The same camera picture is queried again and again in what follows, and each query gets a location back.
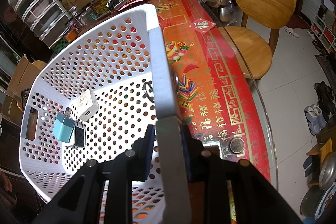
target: white power adapter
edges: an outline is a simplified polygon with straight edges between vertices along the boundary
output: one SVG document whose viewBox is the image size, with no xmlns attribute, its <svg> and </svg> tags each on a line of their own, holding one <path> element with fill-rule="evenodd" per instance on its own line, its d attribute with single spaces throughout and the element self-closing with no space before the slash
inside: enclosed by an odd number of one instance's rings
<svg viewBox="0 0 336 224">
<path fill-rule="evenodd" d="M 84 91 L 78 100 L 74 103 L 77 116 L 80 120 L 86 122 L 90 119 L 98 110 L 98 102 L 95 94 L 91 90 Z"/>
</svg>

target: red doormat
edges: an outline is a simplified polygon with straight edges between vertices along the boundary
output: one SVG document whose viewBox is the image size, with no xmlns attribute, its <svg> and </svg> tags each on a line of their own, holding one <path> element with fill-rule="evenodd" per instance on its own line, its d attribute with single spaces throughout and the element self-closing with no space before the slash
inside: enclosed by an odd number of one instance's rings
<svg viewBox="0 0 336 224">
<path fill-rule="evenodd" d="M 288 28 L 310 29 L 310 26 L 300 16 L 292 15 L 289 22 L 286 24 Z"/>
</svg>

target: green basket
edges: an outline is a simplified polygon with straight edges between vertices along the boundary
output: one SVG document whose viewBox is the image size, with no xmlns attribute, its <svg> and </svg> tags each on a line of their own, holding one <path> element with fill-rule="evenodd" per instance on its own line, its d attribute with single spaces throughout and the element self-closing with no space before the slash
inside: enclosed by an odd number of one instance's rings
<svg viewBox="0 0 336 224">
<path fill-rule="evenodd" d="M 66 45 L 68 44 L 69 42 L 65 39 L 65 37 L 62 37 L 60 40 L 58 40 L 55 44 L 55 46 L 53 46 L 51 48 L 51 50 L 54 52 L 54 53 L 59 53 L 61 50 L 63 50 Z"/>
</svg>

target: coin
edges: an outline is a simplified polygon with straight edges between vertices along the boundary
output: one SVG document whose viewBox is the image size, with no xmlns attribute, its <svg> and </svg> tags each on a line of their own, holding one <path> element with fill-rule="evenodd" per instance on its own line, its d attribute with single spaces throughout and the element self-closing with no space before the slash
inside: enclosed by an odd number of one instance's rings
<svg viewBox="0 0 336 224">
<path fill-rule="evenodd" d="M 233 138 L 230 142 L 230 149 L 233 153 L 239 154 L 244 150 L 245 143 L 241 138 Z"/>
</svg>

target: light blue charger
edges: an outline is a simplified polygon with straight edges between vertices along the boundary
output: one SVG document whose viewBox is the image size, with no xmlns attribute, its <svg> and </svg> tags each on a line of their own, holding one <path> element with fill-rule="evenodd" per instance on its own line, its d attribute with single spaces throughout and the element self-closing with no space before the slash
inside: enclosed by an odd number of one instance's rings
<svg viewBox="0 0 336 224">
<path fill-rule="evenodd" d="M 54 136 L 60 142 L 69 143 L 72 132 L 75 128 L 75 121 L 65 117 L 62 113 L 58 112 L 52 130 Z"/>
</svg>

